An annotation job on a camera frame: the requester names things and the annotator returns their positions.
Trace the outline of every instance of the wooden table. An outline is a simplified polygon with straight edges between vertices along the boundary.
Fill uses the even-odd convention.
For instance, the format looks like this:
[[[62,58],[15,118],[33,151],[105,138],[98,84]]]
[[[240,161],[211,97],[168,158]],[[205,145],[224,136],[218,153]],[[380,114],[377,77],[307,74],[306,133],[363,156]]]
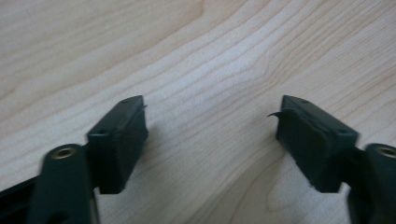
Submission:
[[[396,2],[0,2],[0,189],[142,94],[150,130],[103,223],[348,223],[267,118],[305,98],[396,145]]]

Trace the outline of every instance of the wood grain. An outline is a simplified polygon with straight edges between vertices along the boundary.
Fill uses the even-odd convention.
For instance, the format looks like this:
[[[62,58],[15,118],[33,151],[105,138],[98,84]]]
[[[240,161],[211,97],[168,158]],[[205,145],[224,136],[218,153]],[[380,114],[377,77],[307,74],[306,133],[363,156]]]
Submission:
[[[283,94],[396,145],[396,3],[1,0],[0,189],[143,94],[149,139],[103,223],[348,223],[275,140]]]

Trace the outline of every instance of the light wood surface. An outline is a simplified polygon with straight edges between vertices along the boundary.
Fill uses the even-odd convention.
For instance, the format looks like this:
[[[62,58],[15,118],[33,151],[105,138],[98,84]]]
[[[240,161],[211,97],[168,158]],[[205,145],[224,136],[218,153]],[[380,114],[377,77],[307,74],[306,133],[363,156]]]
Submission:
[[[1,0],[0,189],[142,94],[150,130],[103,223],[348,223],[267,118],[305,98],[396,145],[396,2]]]

